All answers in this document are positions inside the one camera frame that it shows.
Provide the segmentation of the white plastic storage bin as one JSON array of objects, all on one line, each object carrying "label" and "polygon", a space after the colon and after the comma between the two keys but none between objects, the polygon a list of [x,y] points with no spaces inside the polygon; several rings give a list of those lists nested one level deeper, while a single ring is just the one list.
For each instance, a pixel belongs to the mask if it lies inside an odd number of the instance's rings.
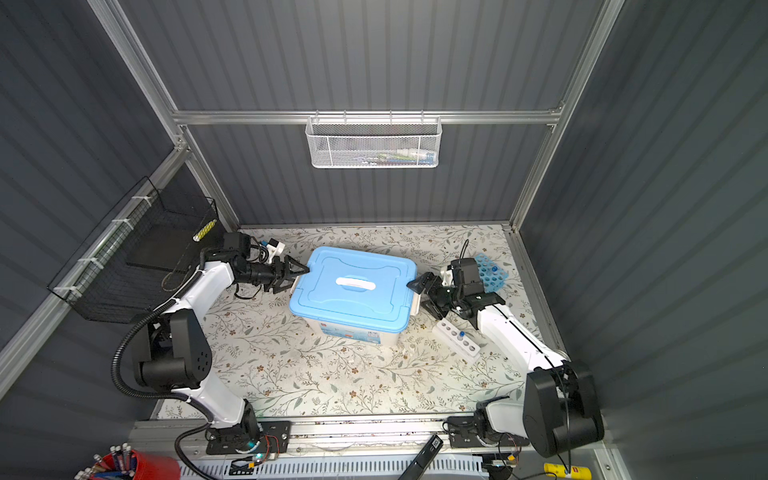
[{"label": "white plastic storage bin", "polygon": [[324,334],[342,339],[392,347],[398,343],[400,338],[400,333],[388,333],[367,328],[344,326],[309,318],[305,318],[305,321],[317,334]]}]

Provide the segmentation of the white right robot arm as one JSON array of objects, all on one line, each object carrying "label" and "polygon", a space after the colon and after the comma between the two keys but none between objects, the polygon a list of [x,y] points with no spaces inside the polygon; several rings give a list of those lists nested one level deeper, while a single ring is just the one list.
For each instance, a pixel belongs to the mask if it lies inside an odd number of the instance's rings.
[{"label": "white right robot arm", "polygon": [[426,272],[408,284],[455,352],[472,358],[479,348],[448,322],[451,313],[526,375],[520,402],[496,396],[477,403],[470,432],[490,442],[525,438],[544,457],[601,441],[605,427],[592,372],[550,348],[512,314],[499,294],[504,279],[499,266],[478,255],[455,259],[439,274]]}]

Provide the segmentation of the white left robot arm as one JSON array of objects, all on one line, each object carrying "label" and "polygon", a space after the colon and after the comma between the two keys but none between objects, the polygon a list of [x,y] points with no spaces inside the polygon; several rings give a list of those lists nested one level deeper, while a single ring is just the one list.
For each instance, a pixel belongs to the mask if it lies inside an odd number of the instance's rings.
[{"label": "white left robot arm", "polygon": [[265,440],[249,401],[235,395],[213,371],[213,352],[201,322],[229,288],[252,285],[265,292],[289,289],[308,266],[242,232],[224,235],[200,252],[189,279],[161,305],[138,315],[119,343],[110,375],[124,395],[185,402],[202,413],[202,430],[229,451],[251,453]]}]

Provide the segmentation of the small white tube rack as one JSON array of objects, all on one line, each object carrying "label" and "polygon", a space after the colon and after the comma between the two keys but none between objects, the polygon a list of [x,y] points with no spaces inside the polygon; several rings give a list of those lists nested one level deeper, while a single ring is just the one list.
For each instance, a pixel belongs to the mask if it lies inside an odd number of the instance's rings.
[{"label": "small white tube rack", "polygon": [[453,353],[458,355],[468,364],[475,363],[481,356],[481,348],[472,340],[471,337],[459,337],[459,332],[463,331],[453,325],[446,319],[439,320],[432,328],[432,333],[436,338],[446,345]]}]

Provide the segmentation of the blue test tube rack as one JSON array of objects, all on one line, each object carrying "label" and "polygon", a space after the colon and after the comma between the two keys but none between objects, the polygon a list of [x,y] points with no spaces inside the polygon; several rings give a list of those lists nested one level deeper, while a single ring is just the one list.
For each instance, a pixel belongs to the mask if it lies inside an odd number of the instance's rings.
[{"label": "blue test tube rack", "polygon": [[477,254],[474,259],[485,291],[494,293],[501,290],[509,274],[485,254]]}]

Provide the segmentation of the blue plastic box lid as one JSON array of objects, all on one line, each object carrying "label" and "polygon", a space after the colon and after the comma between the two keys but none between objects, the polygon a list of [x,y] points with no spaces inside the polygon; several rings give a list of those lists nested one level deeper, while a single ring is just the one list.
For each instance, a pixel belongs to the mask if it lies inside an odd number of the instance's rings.
[{"label": "blue plastic box lid", "polygon": [[294,315],[388,333],[407,329],[414,300],[407,283],[418,273],[413,261],[324,246],[307,266],[291,295]]}]

